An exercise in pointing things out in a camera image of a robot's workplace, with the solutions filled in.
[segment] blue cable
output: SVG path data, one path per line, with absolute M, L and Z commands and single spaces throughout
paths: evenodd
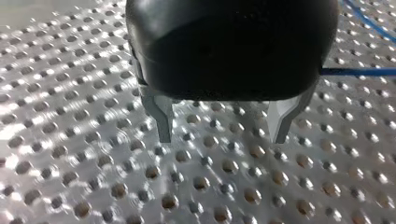
M 372 22 L 351 0 L 343 1 L 352 8 L 355 15 L 365 24 L 375 29 L 380 35 L 388 38 L 393 43 L 396 43 L 396 38 L 394 36 L 388 34 L 384 29 Z M 396 76 L 396 68 L 322 68 L 320 73 L 324 76 L 389 77 Z
M 367 76 L 367 77 L 390 77 L 396 76 L 395 68 L 322 68 L 323 76 Z
M 375 29 L 379 34 L 382 36 L 388 38 L 390 41 L 392 41 L 394 44 L 396 44 L 396 37 L 388 34 L 384 29 L 382 29 L 380 26 L 375 24 L 373 21 L 371 21 L 367 16 L 365 16 L 361 10 L 355 6 L 350 0 L 343 0 L 347 5 L 349 5 L 353 12 L 356 14 L 357 17 L 359 17 L 364 23 Z

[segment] perforated metal sheet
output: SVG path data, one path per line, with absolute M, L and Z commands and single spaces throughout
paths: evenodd
M 396 35 L 396 3 L 359 2 Z M 267 103 L 180 102 L 158 143 L 129 65 L 124 3 L 0 34 L 0 223 L 393 223 L 396 94 L 324 77 L 288 142 Z M 329 66 L 394 66 L 343 8 Z

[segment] aluminum plate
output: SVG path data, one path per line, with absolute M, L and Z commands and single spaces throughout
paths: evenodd
M 172 145 L 140 102 L 124 2 L 0 34 L 0 223 L 396 221 L 396 85 L 324 77 L 288 142 L 268 103 L 179 102 Z M 396 35 L 396 2 L 359 2 Z M 328 66 L 395 66 L 347 7 Z

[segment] hole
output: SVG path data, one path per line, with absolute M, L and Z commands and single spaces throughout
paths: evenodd
M 110 166 L 112 163 L 113 163 L 113 159 L 111 159 L 111 157 L 107 155 L 99 157 L 98 166 L 101 169 L 104 169 L 105 166 Z
M 41 146 L 41 143 L 39 143 L 39 142 L 38 143 L 33 143 L 31 148 L 32 148 L 33 152 L 38 152 L 41 149 L 43 149 L 43 147 Z
M 260 195 L 259 191 L 256 189 L 245 189 L 245 200 L 248 203 L 255 203 L 259 204 L 262 200 L 262 196 Z
M 297 201 L 297 210 L 301 215 L 306 217 L 312 217 L 315 213 L 315 207 L 312 203 L 307 202 L 306 200 Z
M 137 192 L 137 198 L 142 202 L 147 202 L 149 200 L 149 193 L 142 189 Z
M 88 134 L 85 136 L 85 141 L 86 141 L 87 143 L 92 143 L 92 142 L 97 141 L 97 140 L 99 140 L 99 139 L 100 139 L 100 135 L 99 135 L 99 133 L 97 133 L 97 132 L 88 133 Z
M 144 149 L 144 148 L 145 148 L 145 144 L 140 140 L 134 140 L 130 146 L 130 149 L 132 151 L 135 151 L 137 149 Z
M 86 110 L 80 110 L 75 113 L 74 118 L 77 121 L 84 120 L 88 117 L 88 112 Z
M 157 166 L 149 166 L 146 168 L 146 177 L 149 179 L 155 179 L 160 174 L 160 168 Z
M 90 210 L 91 210 L 91 207 L 86 202 L 78 203 L 74 207 L 75 215 L 76 215 L 76 217 L 79 217 L 79 218 L 83 218 L 83 217 L 87 216 L 90 213 Z
M 66 100 L 73 100 L 76 97 L 78 97 L 78 93 L 76 91 L 68 91 L 67 93 L 64 94 L 64 99 Z
M 21 74 L 24 75 L 24 76 L 28 75 L 31 72 L 33 72 L 33 68 L 32 67 L 23 67 L 21 69 Z
M 144 220 L 140 216 L 129 216 L 126 219 L 126 224 L 142 224 L 144 223 Z
M 93 82 L 93 87 L 97 90 L 102 89 L 106 85 L 107 83 L 105 83 L 103 80 L 96 80 Z
M 186 162 L 191 158 L 191 155 L 188 151 L 180 150 L 176 153 L 175 157 L 178 162 Z
M 227 174 L 235 174 L 238 171 L 239 167 L 235 161 L 225 160 L 222 163 L 222 169 Z
M 250 147 L 249 153 L 255 159 L 259 159 L 265 155 L 264 149 L 257 145 Z
M 116 199 L 121 199 L 125 196 L 126 194 L 126 188 L 125 185 L 123 184 L 115 184 L 111 188 L 111 196 L 113 196 Z
M 5 115 L 1 118 L 1 121 L 6 125 L 14 122 L 16 118 L 17 117 L 15 115 Z
M 110 46 L 110 43 L 108 41 L 102 41 L 99 44 L 99 47 L 101 47 L 102 49 L 107 48 L 108 46 Z
M 25 194 L 24 202 L 25 202 L 27 205 L 31 205 L 31 204 L 32 204 L 37 198 L 39 198 L 40 196 L 41 196 L 40 191 L 38 191 L 38 190 L 36 190 L 36 189 L 30 190 L 29 192 L 27 192 L 27 193 Z
M 41 177 L 43 177 L 43 179 L 48 179 L 51 176 L 51 169 L 50 168 L 45 168 L 41 171 Z
M 35 110 L 35 112 L 40 112 L 47 108 L 49 108 L 49 104 L 47 104 L 46 102 L 39 102 L 33 106 L 33 109 Z
M 6 196 L 11 195 L 11 193 L 13 193 L 13 192 L 14 192 L 14 188 L 13 188 L 12 186 L 6 186 L 6 187 L 3 189 L 3 193 L 4 193 L 4 195 L 6 195 Z
M 210 186 L 209 180 L 201 176 L 195 177 L 192 182 L 194 187 L 198 190 L 205 190 Z
M 7 100 L 9 100 L 9 95 L 7 95 L 7 94 L 0 94 L 0 104 L 6 102 Z
M 63 203 L 62 198 L 56 197 L 56 198 L 52 199 L 50 205 L 52 206 L 52 208 L 57 209 L 57 208 L 61 207 L 62 203 Z
M 313 165 L 312 160 L 309 157 L 302 154 L 297 155 L 296 161 L 297 164 L 303 168 L 311 168 Z
M 111 107 L 113 107 L 114 105 L 116 105 L 117 103 L 118 103 L 118 102 L 117 102 L 115 99 L 113 99 L 113 98 L 107 99 L 107 100 L 105 100 L 105 107 L 111 108 Z
M 162 199 L 164 209 L 171 210 L 178 206 L 177 198 L 171 194 L 165 194 Z
M 109 58 L 109 60 L 110 60 L 111 63 L 117 63 L 117 62 L 120 61 L 120 56 L 118 56 L 118 55 L 111 55 L 110 58 Z
M 56 130 L 56 124 L 48 123 L 43 127 L 43 133 L 53 133 Z
M 35 92 L 35 91 L 38 91 L 38 89 L 40 89 L 40 86 L 37 83 L 33 83 L 33 84 L 30 84 L 26 90 L 29 92 Z
M 230 124 L 230 131 L 232 133 L 241 133 L 244 130 L 245 130 L 244 126 L 242 126 L 242 124 L 240 124 L 240 123 Z
M 93 71 L 95 68 L 96 68 L 95 65 L 93 65 L 93 64 L 91 64 L 91 63 L 87 63 L 87 64 L 84 65 L 84 68 L 83 68 L 83 69 L 84 69 L 85 72 L 91 72 L 91 71 Z
M 131 76 L 132 76 L 132 74 L 131 74 L 131 72 L 129 72 L 129 71 L 123 71 L 123 72 L 121 72 L 121 74 L 120 74 L 120 77 L 123 78 L 123 79 L 129 78 L 129 77 L 131 77 Z
M 15 54 L 15 59 L 21 59 L 27 56 L 27 53 L 20 51 L 18 53 Z
M 206 147 L 215 147 L 218 143 L 218 139 L 213 136 L 206 136 L 204 138 L 204 145 Z
M 214 212 L 215 220 L 217 222 L 230 221 L 232 216 L 227 207 L 216 207 Z
M 77 38 L 74 35 L 70 35 L 66 38 L 67 42 L 75 42 Z
M 69 187 L 70 184 L 72 184 L 73 181 L 77 179 L 77 174 L 74 172 L 67 172 L 63 176 L 62 183 L 66 186 Z
M 224 105 L 222 105 L 222 104 L 219 103 L 219 102 L 215 102 L 215 103 L 212 103 L 212 104 L 210 105 L 210 108 L 212 108 L 212 110 L 215 111 L 215 112 L 219 112 L 221 109 L 224 108 Z
M 189 202 L 190 212 L 193 214 L 201 214 L 204 212 L 204 208 L 200 203 Z
M 113 210 L 108 209 L 102 213 L 102 219 L 105 223 L 110 223 L 113 221 Z
M 278 184 L 279 186 L 286 186 L 288 185 L 289 178 L 288 176 L 280 171 L 273 171 L 272 173 L 273 181 Z
M 23 219 L 21 219 L 20 217 L 16 217 L 9 222 L 9 224 L 23 224 L 23 223 L 24 223 Z
M 15 167 L 15 172 L 18 175 L 24 175 L 26 174 L 30 168 L 32 168 L 32 164 L 29 161 L 21 161 L 16 167 Z
M 64 146 L 56 147 L 52 150 L 52 157 L 54 159 L 60 159 L 62 156 L 66 155 L 67 149 Z

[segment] circular hole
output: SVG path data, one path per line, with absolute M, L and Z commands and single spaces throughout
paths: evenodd
M 29 73 L 33 72 L 33 68 L 32 67 L 23 67 L 21 69 L 21 74 L 22 75 L 28 75 Z
M 105 223 L 110 223 L 113 221 L 114 215 L 111 209 L 106 210 L 102 213 L 102 219 Z
M 272 179 L 279 186 L 286 186 L 289 182 L 288 176 L 281 171 L 273 171 Z
M 227 207 L 216 207 L 214 211 L 214 217 L 217 222 L 227 222 L 232 218 Z
M 215 147 L 218 143 L 218 139 L 213 136 L 206 136 L 204 138 L 204 145 L 206 147 Z
M 74 98 L 78 97 L 78 93 L 76 91 L 68 91 L 64 94 L 64 99 L 66 100 L 73 100 Z
M 157 166 L 149 166 L 146 169 L 146 177 L 149 179 L 155 179 L 157 176 L 160 175 L 160 168 Z
M 196 115 L 188 115 L 187 118 L 186 118 L 186 121 L 187 121 L 188 123 L 191 123 L 191 124 L 196 124 L 196 123 L 198 123 L 200 120 L 201 120 L 201 119 L 200 119 L 198 116 L 196 116 Z
M 43 127 L 43 133 L 52 133 L 56 130 L 56 124 L 54 123 L 48 123 L 46 125 L 44 125 Z
M 87 216 L 90 213 L 90 210 L 91 210 L 91 206 L 86 202 L 78 203 L 74 207 L 74 213 L 75 213 L 76 217 L 79 217 L 79 218 L 83 218 L 83 217 Z
M 297 201 L 297 210 L 301 215 L 306 217 L 312 217 L 315 214 L 315 207 L 312 203 L 307 202 L 306 200 Z
M 108 59 L 110 60 L 111 63 L 117 63 L 117 62 L 120 61 L 120 56 L 118 56 L 118 55 L 111 55 Z
M 111 196 L 113 196 L 116 199 L 123 198 L 125 194 L 126 194 L 126 187 L 123 184 L 115 184 L 111 188 Z
M 131 147 L 130 147 L 130 149 L 132 151 L 137 150 L 137 149 L 144 149 L 144 148 L 145 148 L 145 144 L 140 140 L 134 140 L 131 143 Z
M 129 71 L 123 71 L 123 72 L 121 72 L 121 74 L 120 74 L 120 77 L 123 78 L 123 79 L 129 78 L 129 77 L 131 77 L 131 76 L 132 76 L 132 73 L 129 72 Z
M 6 186 L 6 187 L 3 189 L 3 193 L 4 193 L 4 195 L 6 195 L 6 196 L 11 195 L 11 193 L 13 193 L 13 192 L 14 192 L 14 188 L 13 188 L 12 186 Z
M 39 102 L 33 106 L 33 109 L 35 110 L 35 112 L 40 112 L 47 108 L 49 108 L 49 104 L 47 104 L 46 102 Z
M 212 108 L 213 111 L 218 112 L 218 111 L 220 111 L 221 109 L 224 108 L 224 105 L 222 105 L 222 104 L 219 103 L 219 102 L 215 102 L 215 103 L 212 103 L 212 104 L 210 105 L 210 108 Z
M 36 189 L 32 189 L 29 192 L 27 192 L 24 196 L 24 202 L 27 205 L 31 205 L 37 198 L 41 196 L 40 191 Z
M 74 172 L 67 172 L 64 174 L 63 179 L 62 179 L 62 183 L 65 186 L 69 186 L 73 181 L 75 181 L 77 179 L 77 174 Z
M 303 168 L 311 168 L 314 164 L 312 162 L 311 158 L 309 158 L 305 155 L 302 155 L 302 154 L 297 155 L 296 161 L 297 161 L 297 164 Z
M 93 87 L 97 90 L 102 89 L 107 84 L 103 80 L 96 80 L 93 82 Z
M 177 198 L 171 194 L 165 194 L 162 199 L 164 209 L 171 210 L 178 206 Z
M 7 100 L 9 100 L 9 95 L 7 95 L 7 94 L 0 94 L 0 104 L 6 102 Z
M 16 118 L 17 117 L 15 115 L 5 115 L 1 118 L 1 121 L 6 125 L 14 122 Z
M 115 99 L 107 99 L 105 100 L 105 107 L 111 108 L 116 105 L 118 102 Z
M 109 156 L 107 156 L 107 155 L 104 155 L 104 156 L 99 157 L 98 166 L 99 166 L 101 169 L 104 169 L 105 166 L 111 165 L 112 163 L 113 163 L 113 159 L 111 159 L 111 157 L 109 157 Z
M 188 151 L 180 150 L 176 153 L 176 160 L 178 162 L 186 162 L 191 159 L 191 155 Z
M 144 220 L 141 216 L 129 216 L 126 219 L 126 224 L 142 224 Z
M 205 177 L 197 176 L 193 179 L 193 185 L 198 190 L 204 190 L 209 188 L 210 183 L 209 180 Z
M 259 159 L 265 155 L 264 149 L 262 149 L 262 147 L 257 146 L 257 145 L 250 147 L 249 153 L 255 159 Z
M 26 174 L 30 168 L 32 168 L 32 164 L 30 164 L 29 161 L 21 161 L 18 163 L 18 165 L 15 167 L 15 172 L 18 175 L 24 175 Z
M 262 195 L 256 189 L 245 189 L 245 200 L 248 203 L 259 204 L 262 200 Z
M 87 63 L 84 65 L 83 69 L 85 72 L 91 72 L 95 69 L 95 65 L 91 64 L 91 63 Z
M 33 83 L 33 84 L 30 84 L 29 86 L 27 86 L 26 90 L 29 92 L 35 92 L 35 91 L 38 91 L 38 89 L 40 89 L 40 86 L 37 83 Z
M 204 212 L 204 208 L 200 203 L 189 202 L 190 212 L 193 214 L 201 214 Z
M 99 47 L 101 47 L 102 49 L 107 48 L 108 46 L 110 46 L 110 43 L 108 41 L 102 41 L 99 44 Z
M 239 167 L 235 161 L 225 160 L 222 163 L 222 170 L 228 174 L 235 174 L 238 171 Z
M 88 134 L 85 136 L 85 141 L 86 141 L 87 143 L 92 143 L 92 142 L 97 141 L 97 140 L 99 140 L 99 139 L 100 139 L 100 135 L 99 135 L 99 133 L 97 133 L 97 132 L 95 132 L 95 133 L 88 133 Z
M 86 110 L 79 110 L 75 113 L 74 117 L 77 121 L 84 120 L 88 117 L 88 112 Z
M 64 156 L 64 155 L 66 154 L 66 152 L 67 152 L 66 147 L 64 147 L 64 146 L 56 147 L 56 148 L 54 148 L 54 149 L 52 150 L 52 157 L 53 157 L 54 159 L 59 159 L 59 158 L 61 158 L 62 156 Z
M 52 206 L 52 208 L 57 209 L 57 208 L 61 207 L 62 203 L 63 203 L 62 198 L 56 197 L 56 198 L 52 199 L 50 205 Z

